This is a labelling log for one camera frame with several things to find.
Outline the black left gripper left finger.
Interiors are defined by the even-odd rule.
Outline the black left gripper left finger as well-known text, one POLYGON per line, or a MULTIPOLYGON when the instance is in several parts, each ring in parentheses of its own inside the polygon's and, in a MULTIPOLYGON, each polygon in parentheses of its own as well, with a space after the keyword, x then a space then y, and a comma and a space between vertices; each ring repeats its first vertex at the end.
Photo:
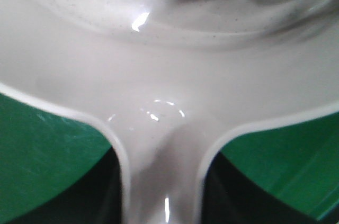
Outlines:
POLYGON ((120 166, 95 156, 1 152, 1 223, 121 223, 120 166))

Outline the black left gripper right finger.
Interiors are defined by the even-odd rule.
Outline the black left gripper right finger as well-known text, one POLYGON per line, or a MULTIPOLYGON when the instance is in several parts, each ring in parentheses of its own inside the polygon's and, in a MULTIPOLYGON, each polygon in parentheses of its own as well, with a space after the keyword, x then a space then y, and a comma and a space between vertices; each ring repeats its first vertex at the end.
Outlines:
POLYGON ((240 172, 222 153, 208 169, 201 223, 328 223, 283 203, 240 172))

